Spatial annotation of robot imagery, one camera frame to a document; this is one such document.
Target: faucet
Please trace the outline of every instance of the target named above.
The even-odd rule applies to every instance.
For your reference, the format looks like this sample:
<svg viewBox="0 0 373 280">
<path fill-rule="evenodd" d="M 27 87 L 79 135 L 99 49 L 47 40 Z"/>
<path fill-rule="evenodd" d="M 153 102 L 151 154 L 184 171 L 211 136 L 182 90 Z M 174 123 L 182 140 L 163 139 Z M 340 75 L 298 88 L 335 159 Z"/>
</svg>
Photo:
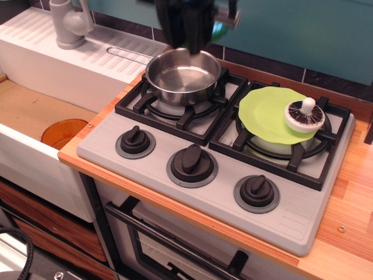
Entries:
<svg viewBox="0 0 373 280">
<path fill-rule="evenodd" d="M 80 0 L 80 4 L 83 12 L 75 12 L 71 0 L 50 0 L 57 46 L 64 50 L 83 45 L 85 35 L 94 28 L 87 0 Z"/>
</svg>

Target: oven door handle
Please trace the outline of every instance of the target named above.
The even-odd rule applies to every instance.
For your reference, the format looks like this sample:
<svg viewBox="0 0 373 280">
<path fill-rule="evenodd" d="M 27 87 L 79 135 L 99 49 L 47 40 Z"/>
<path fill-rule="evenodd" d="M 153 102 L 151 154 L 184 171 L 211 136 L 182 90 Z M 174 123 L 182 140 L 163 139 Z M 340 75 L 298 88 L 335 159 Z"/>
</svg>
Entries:
<svg viewBox="0 0 373 280">
<path fill-rule="evenodd" d="M 134 207 L 136 207 L 138 202 L 139 200 L 137 198 L 131 196 L 128 197 L 119 207 L 114 205 L 112 202 L 108 202 L 105 206 L 105 212 L 121 220 L 128 226 L 143 233 L 144 235 L 147 235 L 160 244 L 178 252 L 182 256 L 192 260 L 194 263 L 199 264 L 203 268 L 206 268 L 223 279 L 244 280 L 239 276 L 239 274 L 249 258 L 247 254 L 238 250 L 228 268 L 224 268 L 205 256 L 199 254 L 197 251 L 185 246 L 155 227 L 147 224 L 143 220 L 133 216 L 132 210 Z"/>
</svg>

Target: black grate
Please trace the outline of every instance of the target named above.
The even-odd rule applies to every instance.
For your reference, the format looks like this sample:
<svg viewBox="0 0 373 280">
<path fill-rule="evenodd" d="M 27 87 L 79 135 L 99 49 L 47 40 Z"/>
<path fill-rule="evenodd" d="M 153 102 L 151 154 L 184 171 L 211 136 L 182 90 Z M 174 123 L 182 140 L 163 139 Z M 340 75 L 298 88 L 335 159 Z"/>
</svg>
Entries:
<svg viewBox="0 0 373 280">
<path fill-rule="evenodd" d="M 336 152 L 336 148 L 339 143 L 339 139 L 343 133 L 343 130 L 346 126 L 346 122 L 349 118 L 351 113 L 350 109 L 335 106 L 328 102 L 328 99 L 325 97 L 321 97 L 317 101 L 317 105 L 323 109 L 325 113 L 333 114 L 342 118 L 342 123 L 337 131 L 337 133 L 332 133 L 331 131 L 331 124 L 329 121 L 326 121 L 325 129 L 320 129 L 315 138 L 320 141 L 320 144 L 313 148 L 310 151 L 305 151 L 305 149 L 300 144 L 292 145 L 291 150 L 292 153 L 290 155 L 278 155 L 274 153 L 270 153 L 267 151 L 262 150 L 260 147 L 257 147 L 253 144 L 250 139 L 253 135 L 247 131 L 247 129 L 242 128 L 238 129 L 238 136 L 235 139 L 232 146 L 226 145 L 220 141 L 221 137 L 223 136 L 225 130 L 232 124 L 232 122 L 236 122 L 238 119 L 238 105 L 240 100 L 249 94 L 251 90 L 260 89 L 265 86 L 269 86 L 263 83 L 259 83 L 253 81 L 250 83 L 249 91 L 247 93 L 242 94 L 239 96 L 234 105 L 230 107 L 229 112 L 227 113 L 227 117 L 222 122 L 220 128 L 216 131 L 216 133 L 212 136 L 209 144 L 209 148 L 220 152 L 224 155 L 227 155 L 231 158 L 235 158 L 247 164 L 256 166 L 260 169 L 266 170 L 278 176 L 281 176 L 285 179 L 289 179 L 291 181 L 295 181 L 299 184 L 304 186 L 313 188 L 314 190 L 320 191 L 322 189 L 323 183 L 326 179 L 326 175 L 328 174 L 330 165 L 332 164 L 333 157 Z M 273 83 L 271 86 L 280 86 L 278 83 Z M 270 158 L 280 159 L 280 160 L 288 160 L 287 165 L 278 164 L 275 161 L 271 161 L 269 159 L 262 158 L 254 153 L 248 152 L 246 147 L 251 148 L 254 151 L 257 151 L 263 155 L 266 155 Z M 316 155 L 319 152 L 327 152 L 328 157 L 322 169 L 321 175 L 319 178 L 311 177 L 307 174 L 301 173 L 298 171 L 298 166 L 301 161 L 305 158 L 309 158 L 311 156 Z"/>
<path fill-rule="evenodd" d="M 193 106 L 190 106 L 186 107 L 184 115 L 176 116 L 162 113 L 152 106 L 157 98 L 148 91 L 147 83 L 146 77 L 143 75 L 142 80 L 115 105 L 115 112 L 202 146 L 206 146 L 210 141 L 228 108 L 234 104 L 235 99 L 248 90 L 248 79 L 229 74 L 227 68 L 222 68 L 216 89 L 217 93 L 214 93 L 212 98 L 209 99 L 212 104 L 211 108 L 196 113 Z M 238 86 L 229 100 L 225 98 L 225 85 L 227 83 Z M 141 96 L 139 101 L 131 106 L 131 103 L 139 96 Z M 203 134 L 197 134 L 188 129 L 193 121 L 200 120 L 215 111 L 218 112 L 215 119 Z"/>
</svg>

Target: stainless steel pot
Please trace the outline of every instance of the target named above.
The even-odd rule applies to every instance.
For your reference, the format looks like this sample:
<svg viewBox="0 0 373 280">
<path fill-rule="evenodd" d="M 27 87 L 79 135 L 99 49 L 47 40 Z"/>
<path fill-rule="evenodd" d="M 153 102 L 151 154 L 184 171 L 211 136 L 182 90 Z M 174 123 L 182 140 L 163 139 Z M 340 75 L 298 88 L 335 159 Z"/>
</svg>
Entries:
<svg viewBox="0 0 373 280">
<path fill-rule="evenodd" d="M 108 48 L 108 53 L 130 59 L 109 52 L 111 48 L 118 47 Z M 221 73 L 220 63 L 214 56 L 205 51 L 191 55 L 186 48 L 163 52 L 149 63 L 130 60 L 147 65 L 146 78 L 153 94 L 159 100 L 175 106 L 192 106 L 206 101 L 213 94 Z"/>
</svg>

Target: orange bowl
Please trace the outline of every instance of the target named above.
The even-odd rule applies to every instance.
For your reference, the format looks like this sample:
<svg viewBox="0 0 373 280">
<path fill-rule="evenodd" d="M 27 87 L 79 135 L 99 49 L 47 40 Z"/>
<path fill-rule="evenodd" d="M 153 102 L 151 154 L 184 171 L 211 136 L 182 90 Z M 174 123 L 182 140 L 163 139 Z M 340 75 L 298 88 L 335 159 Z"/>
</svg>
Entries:
<svg viewBox="0 0 373 280">
<path fill-rule="evenodd" d="M 58 121 L 43 132 L 41 141 L 48 146 L 60 150 L 87 124 L 87 121 L 77 118 Z"/>
</svg>

